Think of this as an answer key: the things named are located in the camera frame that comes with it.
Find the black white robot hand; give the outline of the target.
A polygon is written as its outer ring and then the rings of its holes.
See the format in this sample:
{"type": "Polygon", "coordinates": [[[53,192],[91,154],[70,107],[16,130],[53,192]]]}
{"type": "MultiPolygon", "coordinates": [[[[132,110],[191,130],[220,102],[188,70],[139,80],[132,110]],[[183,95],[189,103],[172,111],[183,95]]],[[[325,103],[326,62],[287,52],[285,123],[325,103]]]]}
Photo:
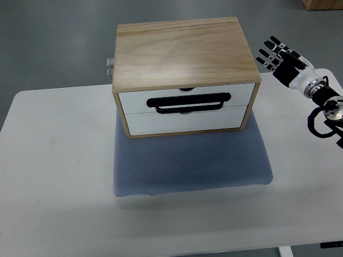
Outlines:
{"type": "Polygon", "coordinates": [[[315,73],[314,66],[292,50],[276,37],[271,36],[264,45],[271,51],[259,49],[262,57],[256,60],[284,86],[299,90],[307,98],[312,98],[314,93],[327,85],[327,79],[315,73]]]}

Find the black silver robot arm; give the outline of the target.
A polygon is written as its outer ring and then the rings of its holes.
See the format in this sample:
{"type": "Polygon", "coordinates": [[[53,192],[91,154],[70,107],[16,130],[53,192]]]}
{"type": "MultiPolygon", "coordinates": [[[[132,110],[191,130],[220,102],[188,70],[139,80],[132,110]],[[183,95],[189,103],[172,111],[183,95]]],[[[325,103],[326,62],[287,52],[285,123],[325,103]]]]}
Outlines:
{"type": "Polygon", "coordinates": [[[309,131],[322,139],[338,135],[340,139],[336,144],[342,148],[342,96],[329,86],[327,76],[319,79],[310,87],[309,96],[318,105],[307,118],[309,131]],[[315,128],[315,118],[321,112],[325,116],[324,124],[331,129],[330,132],[320,133],[315,128]]]}

